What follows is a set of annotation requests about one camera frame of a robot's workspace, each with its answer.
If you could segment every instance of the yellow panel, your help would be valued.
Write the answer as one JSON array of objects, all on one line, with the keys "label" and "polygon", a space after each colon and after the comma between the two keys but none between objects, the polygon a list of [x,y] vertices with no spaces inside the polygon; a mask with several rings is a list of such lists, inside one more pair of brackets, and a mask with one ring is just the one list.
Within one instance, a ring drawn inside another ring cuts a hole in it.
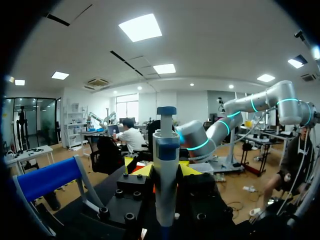
[{"label": "yellow panel", "polygon": [[181,171],[182,171],[183,176],[188,176],[190,174],[194,174],[194,175],[202,174],[201,172],[196,171],[196,170],[192,169],[191,167],[188,167],[183,164],[180,164],[180,167],[181,167]]},{"label": "yellow panel", "polygon": [[150,177],[150,174],[152,173],[152,169],[153,169],[153,163],[143,167],[143,168],[140,168],[139,170],[131,173],[131,175],[138,175],[138,174],[141,174],[143,176],[147,176],[148,178]]},{"label": "yellow panel", "polygon": [[179,161],[179,164],[183,164],[185,166],[189,166],[189,161]]},{"label": "yellow panel", "polygon": [[128,166],[132,162],[133,159],[134,159],[133,157],[125,156],[124,157],[124,165]]}]

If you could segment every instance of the white shelving unit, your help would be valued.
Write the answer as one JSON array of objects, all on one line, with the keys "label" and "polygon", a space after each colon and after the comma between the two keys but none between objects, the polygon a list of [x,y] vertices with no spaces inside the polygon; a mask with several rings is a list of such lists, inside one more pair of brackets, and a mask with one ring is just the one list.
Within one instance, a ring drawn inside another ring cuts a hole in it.
[{"label": "white shelving unit", "polygon": [[79,107],[78,111],[72,112],[71,104],[67,101],[63,115],[66,146],[70,150],[75,146],[81,145],[82,137],[80,136],[80,132],[86,131],[84,128],[87,126],[88,106]]}]

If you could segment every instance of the black hair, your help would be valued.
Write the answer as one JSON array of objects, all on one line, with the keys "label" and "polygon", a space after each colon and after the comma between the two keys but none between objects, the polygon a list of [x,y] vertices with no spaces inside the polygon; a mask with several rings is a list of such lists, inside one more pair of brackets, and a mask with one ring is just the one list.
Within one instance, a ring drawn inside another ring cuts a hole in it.
[{"label": "black hair", "polygon": [[123,126],[127,126],[129,129],[135,126],[135,122],[131,118],[125,118],[122,120]]}]

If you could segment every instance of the white table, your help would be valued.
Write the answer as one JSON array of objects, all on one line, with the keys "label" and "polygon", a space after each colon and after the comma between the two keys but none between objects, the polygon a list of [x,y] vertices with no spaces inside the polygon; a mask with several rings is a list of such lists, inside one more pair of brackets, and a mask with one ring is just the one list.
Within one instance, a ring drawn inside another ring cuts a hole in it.
[{"label": "white table", "polygon": [[[286,149],[288,147],[289,141],[291,141],[295,137],[294,136],[292,136],[292,137],[290,137],[290,136],[281,136],[281,135],[277,135],[275,133],[268,133],[268,132],[264,132],[264,131],[262,131],[261,133],[264,134],[264,135],[268,135],[270,137],[274,137],[276,139],[283,140],[283,150],[282,150],[282,152],[280,151],[281,152],[281,160],[280,160],[280,163],[279,163],[279,166],[280,166],[282,161],[283,161],[283,159],[284,159],[284,157],[285,157],[285,153],[286,153]],[[270,148],[270,149],[279,153],[279,150],[277,150],[277,149],[274,149],[274,148]]]},{"label": "white table", "polygon": [[53,149],[51,147],[49,147],[48,145],[44,145],[44,146],[36,147],[36,149],[42,149],[43,151],[26,151],[25,150],[17,158],[4,161],[4,162],[8,167],[15,167],[18,175],[24,174],[22,162],[26,162],[26,161],[38,158],[45,154],[48,158],[49,165],[51,164],[49,155],[51,156],[52,163],[53,164],[55,163],[54,156],[52,154]]}]

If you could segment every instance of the window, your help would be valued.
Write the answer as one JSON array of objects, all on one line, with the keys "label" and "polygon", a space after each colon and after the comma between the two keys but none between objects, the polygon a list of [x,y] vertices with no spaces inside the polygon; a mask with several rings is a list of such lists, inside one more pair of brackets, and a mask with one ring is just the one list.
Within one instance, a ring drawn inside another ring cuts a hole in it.
[{"label": "window", "polygon": [[116,116],[120,118],[135,118],[138,122],[139,117],[139,95],[125,95],[116,97]]}]

